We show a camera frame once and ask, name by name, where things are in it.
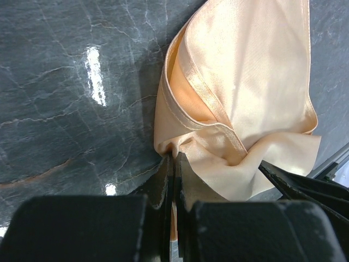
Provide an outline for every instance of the folded cloth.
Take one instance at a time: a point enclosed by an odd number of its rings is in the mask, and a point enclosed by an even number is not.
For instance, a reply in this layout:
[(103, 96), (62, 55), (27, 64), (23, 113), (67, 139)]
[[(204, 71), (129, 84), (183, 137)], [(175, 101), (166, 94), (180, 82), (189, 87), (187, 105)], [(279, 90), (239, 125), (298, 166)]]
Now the folded cloth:
[(305, 176), (320, 144), (309, 75), (309, 1), (208, 0), (167, 52), (154, 147), (230, 201), (273, 187), (261, 160)]

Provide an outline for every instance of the dark gray marble tabletop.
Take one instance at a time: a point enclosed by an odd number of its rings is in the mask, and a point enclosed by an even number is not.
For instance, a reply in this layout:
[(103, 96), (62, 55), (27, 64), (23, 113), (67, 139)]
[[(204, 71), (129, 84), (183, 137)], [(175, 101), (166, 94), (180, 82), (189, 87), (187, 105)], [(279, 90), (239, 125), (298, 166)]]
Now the dark gray marble tabletop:
[[(203, 2), (0, 2), (0, 235), (35, 195), (127, 194), (156, 171), (165, 52)], [(344, 2), (311, 0), (316, 166), (349, 142)]]

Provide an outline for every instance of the marble surface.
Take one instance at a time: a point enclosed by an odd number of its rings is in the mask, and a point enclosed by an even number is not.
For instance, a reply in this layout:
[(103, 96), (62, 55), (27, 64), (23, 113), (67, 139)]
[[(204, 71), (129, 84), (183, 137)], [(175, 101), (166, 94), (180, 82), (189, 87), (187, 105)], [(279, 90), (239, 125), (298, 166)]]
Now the marble surface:
[[(127, 194), (156, 171), (164, 55), (203, 2), (0, 2), (0, 234), (32, 196)], [(317, 166), (349, 142), (345, 3), (310, 3)]]

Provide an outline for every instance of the cloth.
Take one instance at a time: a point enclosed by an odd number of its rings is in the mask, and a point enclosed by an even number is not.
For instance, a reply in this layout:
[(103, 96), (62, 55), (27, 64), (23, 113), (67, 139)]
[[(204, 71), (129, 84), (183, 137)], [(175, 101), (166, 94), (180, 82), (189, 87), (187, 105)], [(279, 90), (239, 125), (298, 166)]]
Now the cloth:
[(309, 75), (309, 1), (208, 0), (167, 52), (154, 147), (230, 201), (273, 187), (261, 160), (305, 176), (321, 139)]

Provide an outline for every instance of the black object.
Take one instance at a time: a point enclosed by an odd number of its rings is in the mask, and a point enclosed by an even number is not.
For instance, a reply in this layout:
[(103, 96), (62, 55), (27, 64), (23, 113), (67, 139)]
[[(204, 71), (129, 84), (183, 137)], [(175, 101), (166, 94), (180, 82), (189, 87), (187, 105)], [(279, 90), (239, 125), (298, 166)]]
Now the black object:
[[(11, 221), (0, 261), (169, 261), (173, 199), (184, 261), (345, 261), (348, 225), (341, 200), (347, 201), (347, 190), (275, 168), (260, 166), (288, 198), (312, 203), (228, 202), (180, 153), (175, 165), (165, 157), (131, 195), (30, 200)], [(336, 214), (340, 219), (331, 218)]]

